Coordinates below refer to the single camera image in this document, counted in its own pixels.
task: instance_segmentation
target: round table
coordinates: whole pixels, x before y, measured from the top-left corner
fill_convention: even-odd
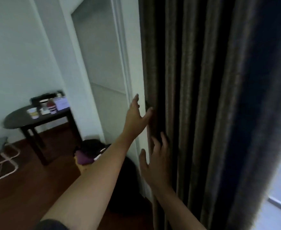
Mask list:
[[[40,111],[38,111],[39,118],[37,119],[32,119],[31,116],[27,113],[27,110],[30,108],[33,108],[33,106],[29,105],[29,106],[22,107],[16,111],[13,111],[12,113],[10,113],[8,116],[5,117],[3,126],[6,129],[19,128],[43,165],[47,165],[48,162],[44,157],[40,147],[45,148],[46,146],[42,138],[35,130],[35,127],[45,123],[49,123],[53,120],[66,117],[71,127],[71,130],[76,135],[78,141],[79,142],[82,141],[78,128],[74,121],[73,115],[70,111],[70,108],[65,108],[63,110],[57,111],[55,114],[46,114],[46,115],[42,115]],[[32,131],[33,137],[29,134],[28,130]]]

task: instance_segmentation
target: hand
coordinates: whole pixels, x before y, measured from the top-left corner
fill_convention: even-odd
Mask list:
[[[122,133],[132,141],[142,133],[142,131],[147,126],[151,116],[153,115],[153,108],[149,108],[144,115],[141,117],[139,111],[139,104],[138,102],[138,94],[135,95],[132,103],[130,104],[130,108],[127,112],[125,126],[123,128]]]
[[[162,146],[155,137],[152,137],[154,148],[149,165],[146,162],[146,152],[144,149],[142,149],[139,156],[141,174],[155,195],[172,189],[169,180],[168,142],[163,132],[161,132],[161,138]]]

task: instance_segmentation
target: sleeve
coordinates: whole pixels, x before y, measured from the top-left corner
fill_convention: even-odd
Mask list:
[[[34,230],[69,230],[69,229],[60,221],[43,220],[35,226]]]

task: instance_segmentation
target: purple cloth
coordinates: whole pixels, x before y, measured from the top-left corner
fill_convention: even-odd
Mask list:
[[[92,164],[95,162],[93,158],[87,157],[81,150],[77,150],[75,156],[77,157],[77,163],[79,165]]]

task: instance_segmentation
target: brown curtain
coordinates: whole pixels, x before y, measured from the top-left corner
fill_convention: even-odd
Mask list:
[[[281,0],[139,7],[150,134],[169,138],[173,188],[207,229],[250,229],[281,160]]]

